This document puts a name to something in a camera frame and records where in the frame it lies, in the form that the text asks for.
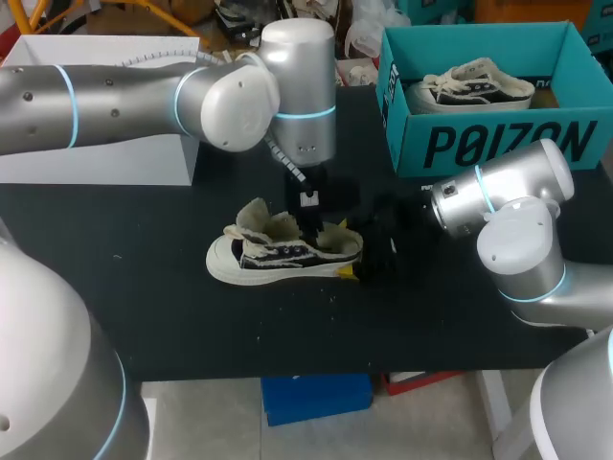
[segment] teal shoe box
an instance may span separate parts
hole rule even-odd
[[[593,0],[581,35],[594,54],[613,50],[613,0]]]
[[[409,16],[411,24],[420,26],[431,24],[453,10],[466,8],[470,0],[398,0],[397,4],[398,9]]]
[[[476,58],[551,89],[557,108],[409,112],[403,85]],[[387,29],[376,96],[400,177],[459,173],[540,138],[553,139],[572,170],[589,170],[613,137],[613,85],[567,22]]]

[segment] black table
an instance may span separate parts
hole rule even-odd
[[[371,88],[338,94],[332,169],[360,179],[365,207],[382,191],[432,182],[395,179]],[[613,263],[609,181],[602,169],[574,177],[558,220],[565,256]],[[281,211],[282,179],[264,145],[203,149],[191,188],[1,185],[0,216],[80,293],[137,380],[542,367],[585,338],[516,320],[474,239],[443,242],[423,288],[213,279],[209,244],[255,196]]]

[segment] white rubber sole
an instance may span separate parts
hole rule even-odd
[[[238,286],[259,286],[275,283],[288,278],[338,277],[337,270],[355,262],[345,261],[335,264],[309,266],[306,268],[274,268],[270,270],[252,270],[240,268],[232,253],[232,240],[221,236],[217,238],[207,251],[207,269],[211,276],[223,283]]]
[[[513,103],[484,103],[479,105],[443,105],[430,103],[419,96],[421,90],[406,91],[406,103],[412,115],[424,115],[432,113],[463,113],[463,112],[501,112],[507,110],[525,110],[530,107],[532,98],[526,101]]]

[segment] blue box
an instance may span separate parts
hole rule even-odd
[[[443,14],[470,5],[470,0],[398,0],[398,9],[404,12],[411,24],[431,24]]]
[[[613,0],[593,0],[581,35],[594,54],[613,50]]]
[[[373,401],[366,374],[263,378],[261,393],[269,426],[367,409]]]
[[[551,88],[559,108],[409,112],[403,83],[484,57],[537,88]],[[456,174],[539,138],[556,141],[572,170],[589,170],[613,136],[613,85],[567,22],[387,29],[376,96],[400,177]]]

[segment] canvas sneaker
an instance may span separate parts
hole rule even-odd
[[[301,276],[338,276],[339,268],[359,259],[362,246],[359,234],[327,222],[317,241],[309,244],[301,239],[294,217],[271,216],[264,200],[256,198],[211,244],[206,264],[224,283],[265,285]]]
[[[523,110],[530,106],[534,86],[502,72],[481,57],[442,75],[426,75],[405,92],[412,114]]]

